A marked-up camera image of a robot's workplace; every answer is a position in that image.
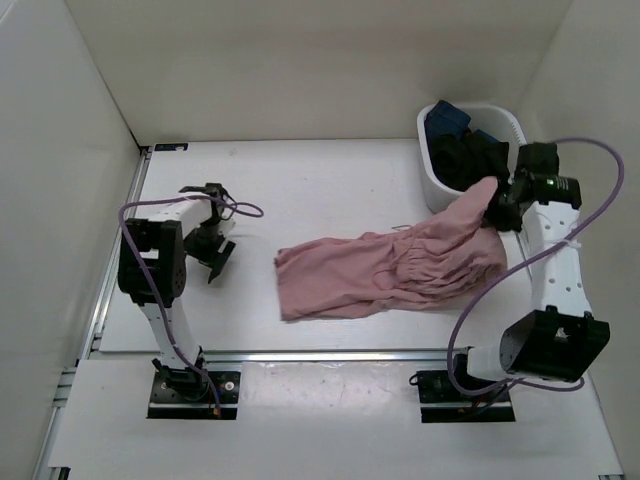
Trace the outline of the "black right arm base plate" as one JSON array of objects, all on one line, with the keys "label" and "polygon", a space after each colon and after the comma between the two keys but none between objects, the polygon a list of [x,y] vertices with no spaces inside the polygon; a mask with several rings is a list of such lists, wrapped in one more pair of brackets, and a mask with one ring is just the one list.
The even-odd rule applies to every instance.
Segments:
[{"label": "black right arm base plate", "polygon": [[419,370],[408,380],[418,391],[422,424],[512,423],[516,421],[505,387],[480,396],[460,393],[445,370]]}]

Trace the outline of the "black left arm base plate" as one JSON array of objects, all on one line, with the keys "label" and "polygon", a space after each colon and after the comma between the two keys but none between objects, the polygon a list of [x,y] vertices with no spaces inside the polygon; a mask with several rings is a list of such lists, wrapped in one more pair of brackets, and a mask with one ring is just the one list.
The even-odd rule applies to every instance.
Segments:
[{"label": "black left arm base plate", "polygon": [[241,390],[241,372],[209,371],[219,403],[210,386],[199,375],[188,373],[185,381],[175,381],[156,370],[149,395],[147,418],[153,420],[235,420]]}]

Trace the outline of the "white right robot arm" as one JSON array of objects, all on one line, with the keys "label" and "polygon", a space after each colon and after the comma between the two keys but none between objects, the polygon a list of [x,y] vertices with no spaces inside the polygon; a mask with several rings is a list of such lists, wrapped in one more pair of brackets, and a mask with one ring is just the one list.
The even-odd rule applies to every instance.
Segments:
[{"label": "white right robot arm", "polygon": [[582,197],[577,179],[559,173],[554,143],[520,147],[513,181],[497,200],[502,226],[518,232],[531,279],[531,308],[491,346],[471,347],[449,387],[470,400],[486,381],[537,379],[574,383],[610,339],[595,318],[574,238]]}]

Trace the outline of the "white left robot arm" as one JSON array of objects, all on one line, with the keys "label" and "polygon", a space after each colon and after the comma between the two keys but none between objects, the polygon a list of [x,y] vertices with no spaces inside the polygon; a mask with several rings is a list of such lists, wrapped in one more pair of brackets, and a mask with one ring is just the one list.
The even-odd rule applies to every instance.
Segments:
[{"label": "white left robot arm", "polygon": [[219,388],[181,302],[187,259],[207,267],[210,281],[222,273],[235,249],[227,230],[237,208],[221,184],[207,183],[185,186],[172,198],[128,202],[118,210],[118,287],[150,325],[159,349],[152,363],[160,382],[188,402],[218,402]]}]

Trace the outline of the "pink trousers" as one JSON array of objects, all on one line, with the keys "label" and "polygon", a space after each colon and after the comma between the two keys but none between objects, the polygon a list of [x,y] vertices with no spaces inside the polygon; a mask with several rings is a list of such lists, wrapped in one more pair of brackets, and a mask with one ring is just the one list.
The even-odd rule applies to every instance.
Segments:
[{"label": "pink trousers", "polygon": [[483,224],[498,181],[486,177],[444,211],[409,228],[325,237],[274,259],[285,321],[424,311],[473,295],[507,269],[498,232]]}]

